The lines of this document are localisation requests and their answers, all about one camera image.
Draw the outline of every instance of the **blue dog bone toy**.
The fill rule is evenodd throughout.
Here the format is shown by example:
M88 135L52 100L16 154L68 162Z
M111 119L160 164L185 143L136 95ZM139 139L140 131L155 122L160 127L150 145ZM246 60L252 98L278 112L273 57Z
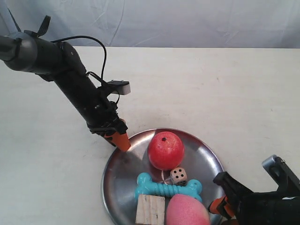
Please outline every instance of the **blue dog bone toy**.
M202 184L198 180L190 180L185 187L177 185L159 184L152 181L151 176L143 172L137 177L137 187L135 189L135 199L139 195L158 195L172 197L175 194L189 195L202 202L199 194L202 192Z

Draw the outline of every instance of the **silver plate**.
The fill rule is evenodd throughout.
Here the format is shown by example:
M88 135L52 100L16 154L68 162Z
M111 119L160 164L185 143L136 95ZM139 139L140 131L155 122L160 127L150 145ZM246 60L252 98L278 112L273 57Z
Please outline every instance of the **silver plate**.
M185 147L185 156L181 167L187 172L188 179L197 179L203 185L201 197L208 207L216 198L224 195L221 187L212 180L223 171L216 155L198 138L175 129L153 129L143 131L130 138L131 147L124 153L116 149L107 162L102 177L102 194L105 207L116 225L134 225L137 202L135 188L137 176L148 172L155 182L162 181L161 171L154 168L148 160L147 147L154 136L162 131L175 133ZM212 225L219 224L219 215L210 215Z

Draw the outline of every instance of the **table surface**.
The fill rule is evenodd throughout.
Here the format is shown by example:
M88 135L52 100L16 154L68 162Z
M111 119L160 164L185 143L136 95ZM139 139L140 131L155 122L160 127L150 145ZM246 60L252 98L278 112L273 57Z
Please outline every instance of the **table surface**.
M100 74L100 47L77 47ZM119 115L132 136L176 128L204 141L253 191L272 154L300 176L300 50L108 48L106 80L129 80ZM114 148L60 90L0 62L0 224L111 225L101 177Z

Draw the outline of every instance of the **pink sponge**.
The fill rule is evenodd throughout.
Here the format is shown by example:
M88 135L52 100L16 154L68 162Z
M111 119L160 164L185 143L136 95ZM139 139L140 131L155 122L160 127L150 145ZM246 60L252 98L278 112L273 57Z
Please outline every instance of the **pink sponge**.
M210 225L205 206L187 195L177 194L170 200L166 212L167 225Z

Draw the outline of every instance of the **red apple toy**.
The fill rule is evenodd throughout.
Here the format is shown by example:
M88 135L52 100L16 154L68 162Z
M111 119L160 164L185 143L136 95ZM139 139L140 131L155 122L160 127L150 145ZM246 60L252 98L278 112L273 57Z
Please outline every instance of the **red apple toy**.
M172 132L155 135L148 146L151 164L159 170L172 170L183 160L184 146L181 139Z

